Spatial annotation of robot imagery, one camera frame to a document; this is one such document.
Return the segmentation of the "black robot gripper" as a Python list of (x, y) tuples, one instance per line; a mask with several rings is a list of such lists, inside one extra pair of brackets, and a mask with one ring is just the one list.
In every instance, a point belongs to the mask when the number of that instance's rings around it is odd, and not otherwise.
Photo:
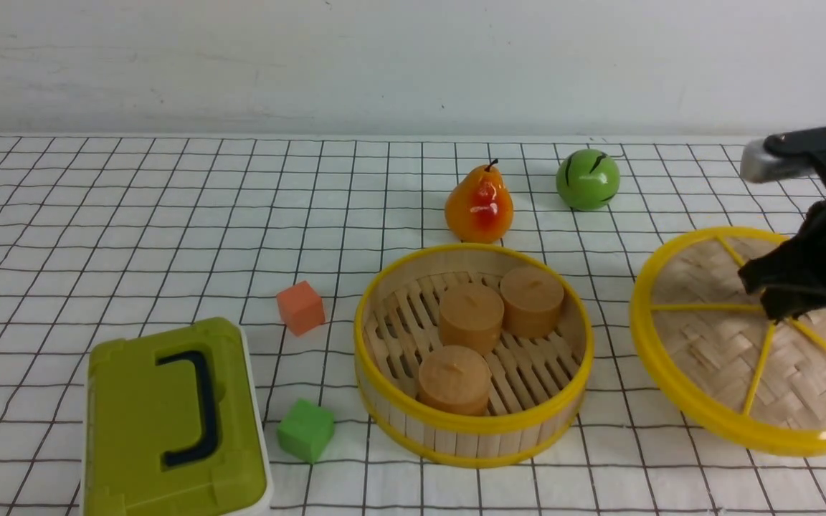
[(768, 319), (826, 308), (826, 199), (807, 210), (796, 235), (739, 268), (745, 293), (759, 294)]

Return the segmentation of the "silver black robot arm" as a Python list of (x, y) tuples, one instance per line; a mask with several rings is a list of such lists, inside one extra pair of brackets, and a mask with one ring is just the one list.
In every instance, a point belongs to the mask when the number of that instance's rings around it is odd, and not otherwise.
[[(826, 188), (826, 126), (751, 141), (739, 167), (739, 176), (748, 183), (812, 174)], [(770, 320), (797, 319), (826, 308), (826, 199), (813, 203), (792, 238), (745, 262), (738, 275), (746, 293), (759, 294)]]

